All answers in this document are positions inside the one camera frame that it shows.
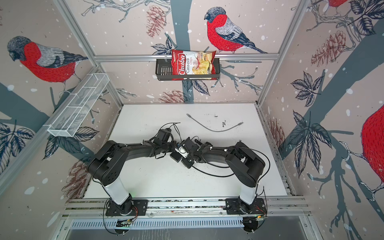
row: bird-patterned wallpaper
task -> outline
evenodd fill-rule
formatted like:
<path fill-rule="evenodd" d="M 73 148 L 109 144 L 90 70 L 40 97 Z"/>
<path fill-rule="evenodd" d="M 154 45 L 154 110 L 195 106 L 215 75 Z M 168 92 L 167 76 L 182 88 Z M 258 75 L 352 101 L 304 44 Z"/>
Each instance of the bird-patterned wallpaper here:
<path fill-rule="evenodd" d="M 92 65 L 52 0 L 0 3 L 0 177 Z M 47 137 L 0 196 L 0 239 L 48 239 L 119 108 L 107 90 L 74 137 Z"/>
<path fill-rule="evenodd" d="M 297 2 L 67 0 L 98 55 L 163 55 L 172 49 L 277 53 Z M 130 93 L 122 98 L 125 103 L 174 102 L 173 96 L 181 102 L 236 102 L 258 100 L 272 64 L 221 61 L 220 80 L 176 83 L 156 82 L 153 62 L 103 67 L 117 88 Z"/>
<path fill-rule="evenodd" d="M 262 105 L 324 239 L 382 239 L 384 3 L 306 9 Z"/>

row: black basket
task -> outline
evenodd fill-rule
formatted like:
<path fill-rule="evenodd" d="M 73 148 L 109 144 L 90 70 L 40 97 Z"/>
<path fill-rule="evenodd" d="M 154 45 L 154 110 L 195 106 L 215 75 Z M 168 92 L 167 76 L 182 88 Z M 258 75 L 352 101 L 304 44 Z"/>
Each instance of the black basket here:
<path fill-rule="evenodd" d="M 159 81 L 170 81 L 172 79 L 180 78 L 180 80 L 219 80 L 220 79 L 220 61 L 218 58 L 214 58 L 213 65 L 215 67 L 216 74 L 186 74 L 186 75 L 172 75 L 171 60 L 168 62 L 165 59 L 156 59 L 156 75 Z"/>

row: bird's red breast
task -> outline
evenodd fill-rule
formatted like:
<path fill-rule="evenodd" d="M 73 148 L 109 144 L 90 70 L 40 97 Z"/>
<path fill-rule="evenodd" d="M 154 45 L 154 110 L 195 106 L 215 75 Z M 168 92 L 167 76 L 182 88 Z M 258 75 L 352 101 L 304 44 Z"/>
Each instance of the bird's red breast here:
<path fill-rule="evenodd" d="M 364 157 L 384 182 L 384 106 L 365 121 L 361 131 L 361 142 Z"/>
<path fill-rule="evenodd" d="M 338 7 L 341 4 L 345 3 L 347 0 L 329 0 L 329 5 L 331 7 Z"/>
<path fill-rule="evenodd" d="M 24 47 L 25 61 L 20 61 L 26 66 L 36 77 L 47 82 L 64 82 L 74 74 L 76 63 L 59 68 L 45 68 L 39 66 L 37 61 L 41 57 L 39 47 L 34 43 L 28 43 Z"/>
<path fill-rule="evenodd" d="M 215 17 L 212 23 L 207 22 L 208 39 L 212 43 L 212 45 L 217 47 L 217 49 L 219 49 L 220 51 L 236 51 L 237 49 L 243 47 L 243 45 L 225 40 L 219 34 L 217 34 L 215 30 L 215 28 L 217 27 L 224 26 L 226 21 L 227 21 L 227 15 L 220 14 L 217 17 Z"/>

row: bird head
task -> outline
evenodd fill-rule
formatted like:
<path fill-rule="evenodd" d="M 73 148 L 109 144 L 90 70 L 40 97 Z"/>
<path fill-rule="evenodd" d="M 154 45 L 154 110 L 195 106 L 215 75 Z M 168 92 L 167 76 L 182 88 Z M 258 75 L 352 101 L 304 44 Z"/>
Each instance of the bird head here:
<path fill-rule="evenodd" d="M 24 47 L 30 42 L 31 40 L 29 38 L 23 36 L 17 36 L 11 39 L 8 42 L 7 49 L 12 60 L 20 59 L 20 61 L 25 61 Z"/>
<path fill-rule="evenodd" d="M 226 14 L 224 8 L 222 8 L 222 7 L 210 8 L 204 17 L 204 20 L 207 20 L 208 22 L 212 23 L 214 21 L 215 17 L 217 17 L 218 15 L 221 15 L 221 14 Z"/>

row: robotic arm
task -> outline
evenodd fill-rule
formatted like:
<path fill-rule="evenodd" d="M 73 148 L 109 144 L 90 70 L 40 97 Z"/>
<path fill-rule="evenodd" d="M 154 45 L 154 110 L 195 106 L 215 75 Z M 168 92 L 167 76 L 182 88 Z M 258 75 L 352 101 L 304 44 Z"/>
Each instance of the robotic arm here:
<path fill-rule="evenodd" d="M 111 204 L 120 215 L 130 214 L 133 208 L 132 196 L 124 188 L 119 174 L 125 161 L 139 157 L 156 157 L 171 152 L 176 162 L 182 163 L 189 169 L 195 162 L 219 162 L 227 164 L 239 181 L 243 184 L 239 198 L 226 209 L 228 214 L 255 213 L 256 185 L 263 173 L 265 162 L 241 141 L 235 146 L 213 147 L 209 142 L 193 142 L 190 138 L 182 143 L 173 140 L 171 129 L 160 129 L 157 135 L 149 141 L 138 144 L 118 144 L 108 141 L 96 153 L 95 159 L 88 165 L 88 171 L 93 178 L 99 180 L 105 191 L 111 197 Z"/>

